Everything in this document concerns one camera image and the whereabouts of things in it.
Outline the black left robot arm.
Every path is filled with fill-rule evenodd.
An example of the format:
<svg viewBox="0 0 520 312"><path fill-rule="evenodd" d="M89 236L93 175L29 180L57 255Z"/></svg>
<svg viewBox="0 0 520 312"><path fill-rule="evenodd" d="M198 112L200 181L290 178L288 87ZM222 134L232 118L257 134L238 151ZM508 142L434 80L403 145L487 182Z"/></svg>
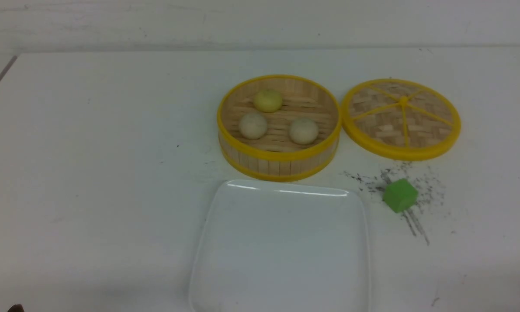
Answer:
<svg viewBox="0 0 520 312"><path fill-rule="evenodd" d="M21 304L15 304L11 306L7 312L25 312L23 306Z"/></svg>

